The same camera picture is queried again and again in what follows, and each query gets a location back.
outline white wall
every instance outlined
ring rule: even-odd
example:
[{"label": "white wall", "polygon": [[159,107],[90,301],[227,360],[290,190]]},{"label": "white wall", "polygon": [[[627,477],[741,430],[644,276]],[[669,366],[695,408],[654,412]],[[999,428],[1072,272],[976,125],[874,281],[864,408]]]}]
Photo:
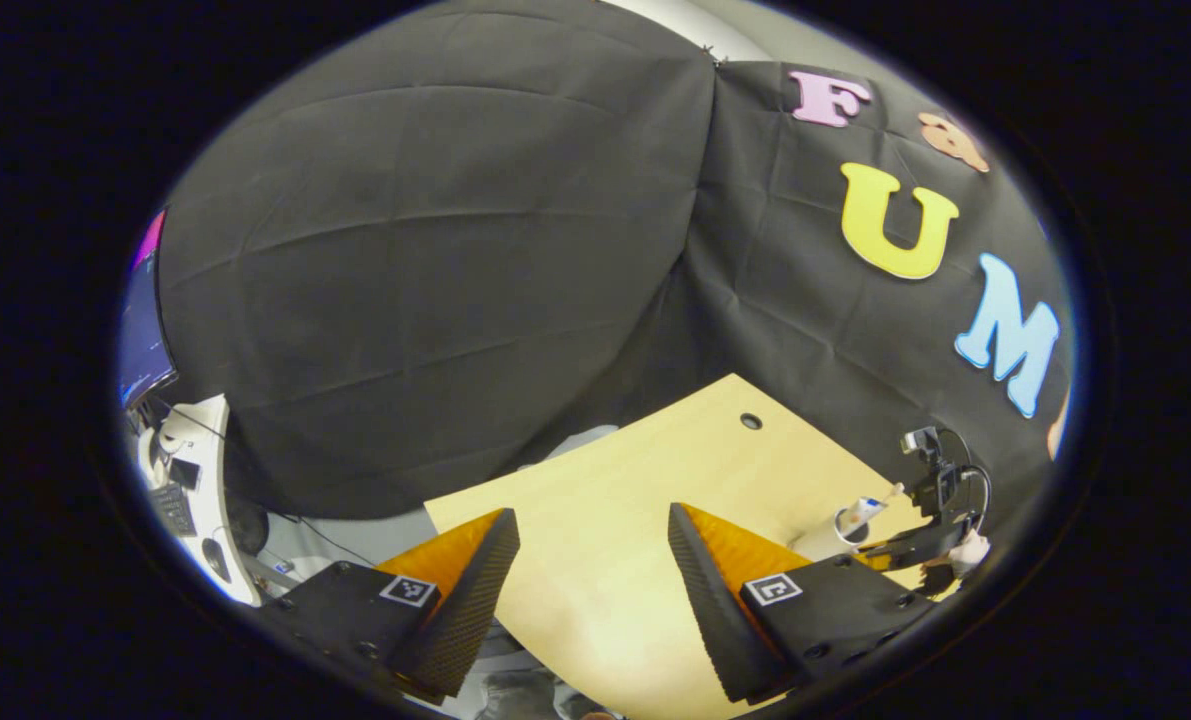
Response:
[{"label": "white wall", "polygon": [[718,60],[773,60],[763,48],[746,37],[731,24],[699,8],[688,0],[603,0],[609,5],[653,20],[672,29],[697,46],[711,46]]}]

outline white desk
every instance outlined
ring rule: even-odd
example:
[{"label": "white desk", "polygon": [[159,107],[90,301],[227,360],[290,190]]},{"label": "white desk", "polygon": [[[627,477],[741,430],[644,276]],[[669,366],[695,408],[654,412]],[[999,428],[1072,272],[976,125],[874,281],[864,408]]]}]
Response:
[{"label": "white desk", "polygon": [[[173,413],[164,420],[161,428],[161,446],[173,455],[174,459],[194,462],[199,465],[199,478],[194,489],[187,489],[185,496],[191,505],[191,515],[197,527],[194,537],[176,537],[182,550],[199,565],[205,577],[224,591],[231,600],[261,606],[257,587],[249,578],[248,569],[239,558],[235,538],[226,527],[226,499],[223,492],[222,461],[226,434],[226,420],[230,406],[223,395],[208,397],[194,405],[180,403],[173,406]],[[155,474],[150,467],[146,451],[150,447],[152,432],[143,430],[138,440],[138,465],[146,487],[155,484]],[[202,555],[202,541],[212,538],[222,546],[223,559],[229,570],[230,580],[217,575]]]}]

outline computer mouse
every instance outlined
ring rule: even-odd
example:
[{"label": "computer mouse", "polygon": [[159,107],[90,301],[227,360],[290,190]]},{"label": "computer mouse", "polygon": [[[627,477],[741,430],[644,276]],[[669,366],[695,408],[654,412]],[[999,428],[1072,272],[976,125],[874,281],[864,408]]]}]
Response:
[{"label": "computer mouse", "polygon": [[230,570],[226,569],[226,557],[222,553],[222,544],[212,538],[205,538],[202,541],[202,558],[208,562],[208,566],[212,571],[217,572],[217,577],[230,582]]}]

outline light blue letter m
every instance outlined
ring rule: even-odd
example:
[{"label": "light blue letter m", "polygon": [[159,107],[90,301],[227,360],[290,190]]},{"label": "light blue letter m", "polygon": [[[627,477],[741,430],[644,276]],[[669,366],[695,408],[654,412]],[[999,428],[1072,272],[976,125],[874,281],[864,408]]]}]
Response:
[{"label": "light blue letter m", "polygon": [[1021,292],[1017,275],[1005,261],[983,252],[979,259],[987,274],[987,288],[983,293],[983,305],[973,327],[955,338],[955,350],[978,368],[991,364],[991,338],[996,338],[994,378],[1002,381],[1021,363],[1019,371],[1008,381],[1008,400],[1017,406],[1025,418],[1035,414],[1039,387],[1048,372],[1048,359],[1053,356],[1060,328],[1053,308],[1045,302],[1035,305],[1030,318],[1021,320]]}]

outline foam letter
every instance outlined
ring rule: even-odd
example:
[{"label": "foam letter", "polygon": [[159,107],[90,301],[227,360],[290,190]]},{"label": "foam letter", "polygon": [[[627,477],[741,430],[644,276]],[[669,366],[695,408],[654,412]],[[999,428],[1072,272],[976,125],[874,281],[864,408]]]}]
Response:
[{"label": "foam letter", "polygon": [[838,171],[848,179],[848,192],[843,198],[843,213],[838,224],[843,237],[861,259],[900,278],[927,278],[937,271],[946,251],[946,233],[950,231],[950,219],[960,217],[955,202],[933,190],[916,187],[911,195],[924,206],[924,219],[919,223],[919,239],[915,248],[903,250],[884,237],[884,215],[888,213],[888,195],[902,189],[902,183],[891,174],[844,163]]},{"label": "foam letter", "polygon": [[1035,414],[1039,387],[1048,372],[1048,359],[1053,355],[1053,343],[1060,334],[1056,315],[1045,302],[1035,305],[1030,318],[1021,320],[1021,292],[1017,275],[1005,261],[983,252],[979,258],[987,274],[987,287],[983,292],[983,305],[973,327],[955,338],[955,350],[975,368],[991,363],[987,345],[994,338],[994,378],[1002,381],[1021,363],[1019,371],[1008,381],[1008,400],[1017,406],[1025,418]]},{"label": "foam letter", "polygon": [[987,161],[978,152],[978,146],[974,145],[973,138],[965,134],[961,129],[952,126],[950,120],[944,120],[928,113],[919,113],[919,123],[924,123],[924,127],[919,132],[924,136],[924,140],[928,140],[929,145],[946,152],[952,158],[964,159],[965,164],[979,173],[986,173],[991,169],[991,165],[987,165]]},{"label": "foam letter", "polygon": [[846,79],[815,76],[799,70],[792,70],[791,77],[800,83],[800,106],[792,113],[797,120],[842,129],[848,120],[836,108],[847,115],[855,115],[861,109],[858,101],[869,101],[869,90]]}]

